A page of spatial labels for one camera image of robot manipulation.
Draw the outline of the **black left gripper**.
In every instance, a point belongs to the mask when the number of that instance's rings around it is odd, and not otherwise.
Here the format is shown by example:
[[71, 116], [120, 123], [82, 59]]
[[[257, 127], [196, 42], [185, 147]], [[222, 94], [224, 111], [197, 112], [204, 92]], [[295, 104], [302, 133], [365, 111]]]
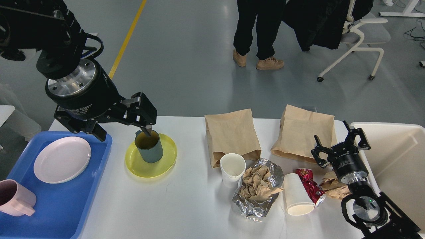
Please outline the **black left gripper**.
[[101, 142], [105, 141], [107, 132], [91, 118], [99, 116], [99, 123], [134, 125], [147, 136], [151, 136], [151, 128], [156, 124], [157, 109], [147, 96], [138, 92], [124, 99], [94, 59], [81, 59], [67, 77], [48, 80], [45, 91], [60, 106], [54, 113], [57, 121], [71, 133], [82, 131]]

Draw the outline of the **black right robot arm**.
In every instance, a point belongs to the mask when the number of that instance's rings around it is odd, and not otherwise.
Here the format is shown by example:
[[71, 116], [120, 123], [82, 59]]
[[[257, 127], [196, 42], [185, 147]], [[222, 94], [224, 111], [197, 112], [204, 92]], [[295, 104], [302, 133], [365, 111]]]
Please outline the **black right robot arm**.
[[324, 147], [317, 135], [311, 154], [321, 168], [331, 164], [340, 183], [350, 194], [342, 199], [342, 214], [352, 226], [362, 231], [365, 239], [420, 239], [420, 228], [384, 193], [376, 194], [367, 181], [369, 171], [359, 151], [370, 150], [361, 128], [350, 128], [343, 142]]

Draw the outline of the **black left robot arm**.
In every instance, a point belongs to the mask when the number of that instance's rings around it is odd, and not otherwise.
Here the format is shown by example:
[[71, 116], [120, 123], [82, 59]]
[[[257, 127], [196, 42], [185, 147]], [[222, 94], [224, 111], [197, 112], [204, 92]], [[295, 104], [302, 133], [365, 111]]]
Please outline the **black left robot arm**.
[[101, 39], [86, 33], [62, 0], [2, 0], [1, 57], [20, 61], [23, 49], [41, 50], [37, 70], [57, 104], [54, 117], [70, 132], [100, 141], [101, 123], [135, 125], [151, 136], [157, 110], [142, 92], [126, 99], [95, 60]]

